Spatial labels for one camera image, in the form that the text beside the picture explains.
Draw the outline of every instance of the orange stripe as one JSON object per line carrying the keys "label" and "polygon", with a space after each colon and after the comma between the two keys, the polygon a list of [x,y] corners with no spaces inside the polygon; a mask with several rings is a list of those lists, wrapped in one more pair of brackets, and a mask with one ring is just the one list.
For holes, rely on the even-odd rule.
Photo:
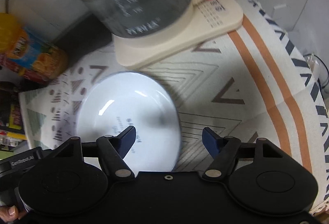
{"label": "orange stripe", "polygon": [[261,38],[261,36],[257,32],[257,30],[255,29],[253,24],[250,22],[250,20],[246,16],[243,17],[242,25],[245,28],[245,30],[248,32],[251,39],[254,41],[256,47],[258,48],[259,52],[261,53],[265,63],[269,67],[271,73],[274,76],[276,83],[278,84],[278,86],[280,88],[283,99],[286,102],[286,104],[292,114],[293,120],[295,122],[303,166],[308,171],[312,172],[312,165],[310,162],[310,152],[309,152],[308,143],[307,143],[305,124],[304,124],[304,120],[303,120],[303,116],[300,111],[300,108],[299,108],[298,104],[296,103],[294,97],[292,96],[290,89],[287,85],[287,82],[285,81],[283,75],[281,74],[271,53],[269,52],[269,49],[265,45],[263,39]]}
{"label": "orange stripe", "polygon": [[248,68],[249,73],[254,79],[254,82],[256,83],[256,86],[263,98],[266,110],[273,122],[274,128],[278,135],[281,149],[291,156],[291,149],[290,149],[287,128],[285,126],[285,123],[282,119],[282,116],[278,108],[276,107],[271,90],[269,89],[261,71],[259,70],[256,62],[254,61],[253,57],[248,51],[247,46],[241,39],[240,35],[236,31],[232,31],[228,33],[228,35],[230,36],[231,40],[233,41],[237,50],[239,51],[242,60],[244,61],[246,67]]}

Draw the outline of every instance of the kettle base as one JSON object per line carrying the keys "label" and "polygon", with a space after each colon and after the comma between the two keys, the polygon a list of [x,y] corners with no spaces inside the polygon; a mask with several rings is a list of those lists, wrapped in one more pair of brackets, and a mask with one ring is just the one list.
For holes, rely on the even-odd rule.
{"label": "kettle base", "polygon": [[128,69],[138,69],[235,30],[242,24],[243,11],[235,0],[205,0],[193,9],[185,29],[165,41],[162,39],[165,30],[138,39],[113,35],[118,63]]}

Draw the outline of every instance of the white bowl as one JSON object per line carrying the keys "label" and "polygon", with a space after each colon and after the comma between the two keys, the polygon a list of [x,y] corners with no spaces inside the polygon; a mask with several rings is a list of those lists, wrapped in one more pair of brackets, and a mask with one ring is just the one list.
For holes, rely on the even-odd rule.
{"label": "white bowl", "polygon": [[135,175],[171,171],[181,147],[177,111],[163,87],[146,75],[121,72],[96,84],[81,104],[76,134],[90,142],[117,136],[130,125],[136,128],[136,141],[124,161]]}

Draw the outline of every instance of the patterned tablecloth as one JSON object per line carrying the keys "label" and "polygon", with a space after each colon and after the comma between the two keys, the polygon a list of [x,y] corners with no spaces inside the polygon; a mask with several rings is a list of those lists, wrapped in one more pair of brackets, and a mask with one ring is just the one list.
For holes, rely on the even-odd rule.
{"label": "patterned tablecloth", "polygon": [[[210,164],[201,141],[206,126],[243,142],[266,137],[314,174],[313,212],[319,211],[329,197],[328,117],[319,88],[286,32],[253,0],[236,1],[244,11],[237,31],[140,70],[163,85],[177,107],[183,144],[176,170],[203,171]],[[53,149],[74,136],[88,90],[123,70],[110,44],[48,87],[21,93],[29,146]]]}

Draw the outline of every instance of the electric kettle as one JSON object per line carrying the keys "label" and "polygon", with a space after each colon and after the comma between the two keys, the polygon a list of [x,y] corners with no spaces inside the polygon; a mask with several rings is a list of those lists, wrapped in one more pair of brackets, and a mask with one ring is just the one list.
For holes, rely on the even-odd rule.
{"label": "electric kettle", "polygon": [[[203,15],[200,8],[208,0],[82,1],[111,30],[117,60],[127,68],[143,66],[233,30],[243,18],[234,0],[213,0],[209,5],[213,8]],[[214,15],[207,15],[209,9]]]}

